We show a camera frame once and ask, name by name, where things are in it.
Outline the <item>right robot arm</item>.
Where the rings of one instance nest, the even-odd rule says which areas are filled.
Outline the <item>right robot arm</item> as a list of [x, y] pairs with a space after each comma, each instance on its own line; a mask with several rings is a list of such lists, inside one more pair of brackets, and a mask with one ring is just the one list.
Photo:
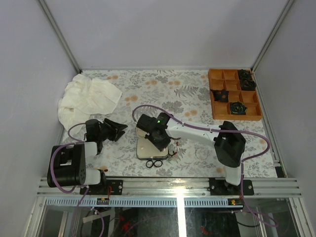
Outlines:
[[231, 122], [225, 121], [222, 125], [190, 123], [160, 113], [156, 118], [142, 114], [136, 127], [144, 131], [145, 138], [160, 151], [173, 138], [188, 139], [214, 148], [218, 161], [226, 169], [226, 191], [236, 195], [242, 190], [241, 158], [246, 140]]

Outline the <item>cream navy jewelry box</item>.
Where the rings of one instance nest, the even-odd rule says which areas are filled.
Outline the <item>cream navy jewelry box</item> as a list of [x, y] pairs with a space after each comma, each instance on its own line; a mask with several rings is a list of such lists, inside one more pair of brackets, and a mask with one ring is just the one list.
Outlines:
[[158, 150], [148, 139], [145, 138], [146, 132], [139, 128], [136, 128], [137, 134], [137, 146], [136, 146], [136, 156], [139, 160], [165, 160], [168, 158], [168, 148], [163, 149], [163, 151]]

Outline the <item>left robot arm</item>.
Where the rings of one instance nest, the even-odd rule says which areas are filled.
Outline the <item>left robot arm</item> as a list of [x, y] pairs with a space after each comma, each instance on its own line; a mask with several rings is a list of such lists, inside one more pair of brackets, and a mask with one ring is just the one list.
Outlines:
[[72, 129], [85, 125], [86, 133], [83, 140], [76, 139], [74, 143], [54, 146], [51, 152], [49, 168], [47, 172], [47, 184], [51, 188], [58, 188], [64, 193], [72, 190], [65, 190], [68, 186], [84, 186], [91, 189], [98, 195], [104, 194], [108, 189], [108, 182], [105, 173], [100, 169], [88, 169], [86, 158], [94, 157], [101, 153], [103, 142], [106, 140], [116, 142], [125, 134], [127, 125], [104, 119], [87, 120], [72, 126]]

